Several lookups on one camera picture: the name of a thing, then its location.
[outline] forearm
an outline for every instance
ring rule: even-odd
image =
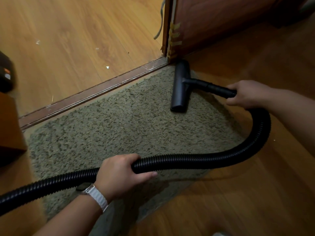
[[[34,236],[86,236],[102,214],[89,195],[79,195]]]
[[[276,116],[315,156],[315,101],[289,90],[273,89],[263,107]]]

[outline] vacuum cleaner nozzle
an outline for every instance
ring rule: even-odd
[[[184,81],[190,78],[188,61],[180,60],[175,67],[171,111],[183,113],[187,110],[191,88],[189,84],[185,84]]]

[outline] wristwatch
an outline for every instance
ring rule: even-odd
[[[92,196],[93,199],[100,205],[103,213],[108,207],[107,200],[102,195],[102,193],[95,187],[95,185],[91,184],[89,187],[87,187],[85,190],[81,192],[81,194],[89,194]]]

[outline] hand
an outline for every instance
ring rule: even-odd
[[[237,90],[237,95],[234,98],[228,98],[226,104],[243,108],[264,108],[275,90],[254,80],[241,80],[228,85],[227,88]]]
[[[135,185],[157,176],[154,171],[135,174],[131,164],[139,158],[138,154],[124,154],[103,161],[94,185],[104,195],[108,204]]]

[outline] wooden door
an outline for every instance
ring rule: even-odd
[[[276,1],[176,0],[169,55],[183,56],[248,25],[267,13]]]

